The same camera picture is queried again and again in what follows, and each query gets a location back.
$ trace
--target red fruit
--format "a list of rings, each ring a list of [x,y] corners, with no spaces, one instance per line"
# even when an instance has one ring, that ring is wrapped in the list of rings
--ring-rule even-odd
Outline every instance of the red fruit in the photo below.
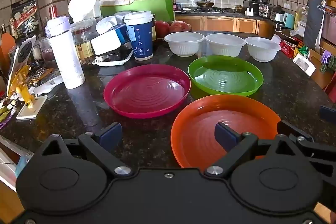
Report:
[[[173,32],[181,32],[182,31],[182,24],[180,23],[181,21],[176,21],[174,23],[172,23],[169,27],[169,32],[173,33]]]
[[[164,38],[167,34],[169,34],[169,25],[164,21],[156,21],[155,22],[155,32],[157,38]]]
[[[182,25],[182,32],[188,32],[189,31],[189,26],[186,22],[183,21],[177,21]]]

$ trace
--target black granite countertop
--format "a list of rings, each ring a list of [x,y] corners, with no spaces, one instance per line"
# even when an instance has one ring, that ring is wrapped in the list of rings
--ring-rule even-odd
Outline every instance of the black granite countertop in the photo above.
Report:
[[[201,32],[204,35],[213,32]],[[256,36],[232,33],[242,38]],[[112,122],[120,122],[123,140],[115,155],[132,167],[177,167],[170,147],[170,130],[177,114],[194,98],[188,95],[179,109],[152,119],[130,119],[112,111],[103,99],[106,84],[119,72],[148,63],[164,63],[187,72],[197,58],[174,55],[165,42],[155,42],[152,59],[137,63],[131,59],[123,66],[84,68],[86,81],[67,90],[64,84],[55,88],[36,119],[17,121],[15,118],[1,129],[0,142],[14,149],[33,153],[53,133],[75,138],[87,132],[98,132]],[[333,104],[322,89],[296,64],[279,51],[274,60],[260,63],[244,46],[239,58],[257,66],[264,76],[261,88],[251,97],[273,109],[281,119],[311,134],[317,142],[336,144],[336,126],[320,120],[319,107]]]
[[[274,26],[276,25],[276,23],[279,23],[279,22],[274,22],[269,18],[265,18],[259,15],[247,16],[247,15],[244,15],[243,13],[237,13],[237,12],[175,12],[175,16],[227,16],[227,17],[262,20]]]

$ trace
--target white water bottle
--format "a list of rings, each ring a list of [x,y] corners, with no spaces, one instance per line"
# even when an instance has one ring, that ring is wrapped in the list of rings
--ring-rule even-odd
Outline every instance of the white water bottle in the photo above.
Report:
[[[45,33],[49,38],[65,87],[73,89],[84,83],[85,77],[69,29],[69,18],[60,16],[48,21]]]

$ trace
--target white plastic bowl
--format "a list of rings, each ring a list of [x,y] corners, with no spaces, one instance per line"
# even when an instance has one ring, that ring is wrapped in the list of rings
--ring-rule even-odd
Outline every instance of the white plastic bowl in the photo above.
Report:
[[[231,34],[214,33],[207,35],[205,39],[216,55],[237,57],[242,46],[245,45],[244,39]]]
[[[261,37],[248,37],[245,42],[253,59],[263,63],[273,60],[281,49],[277,43]]]
[[[197,32],[175,32],[166,35],[170,50],[181,57],[192,56],[198,52],[204,35]]]

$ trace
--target green plate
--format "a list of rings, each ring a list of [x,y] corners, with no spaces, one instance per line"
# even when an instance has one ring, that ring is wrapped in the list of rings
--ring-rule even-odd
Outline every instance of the green plate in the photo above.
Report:
[[[236,57],[211,55],[198,58],[188,67],[192,82],[209,94],[249,96],[263,84],[261,71]]]

